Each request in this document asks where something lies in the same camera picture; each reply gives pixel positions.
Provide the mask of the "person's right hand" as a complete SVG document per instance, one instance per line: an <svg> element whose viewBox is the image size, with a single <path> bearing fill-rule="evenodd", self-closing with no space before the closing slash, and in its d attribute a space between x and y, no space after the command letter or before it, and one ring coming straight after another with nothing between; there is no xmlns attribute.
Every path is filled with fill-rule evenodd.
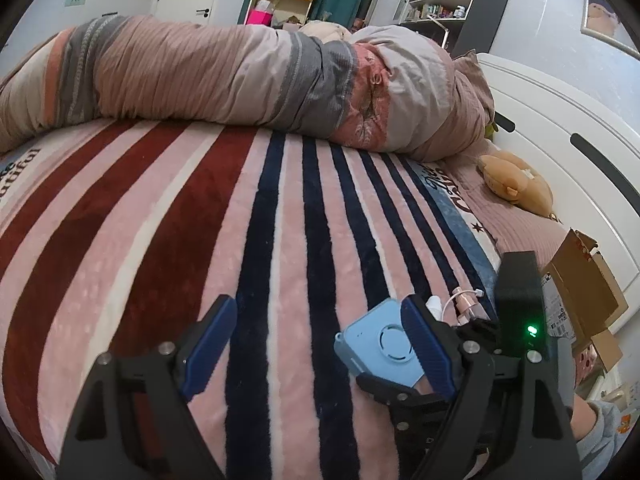
<svg viewBox="0 0 640 480"><path fill-rule="evenodd" d="M572 428L576 441L582 440L590 434L593 427L597 423L597 412L591 405L577 394L574 395L573 413L570 419L570 428Z"/></svg>

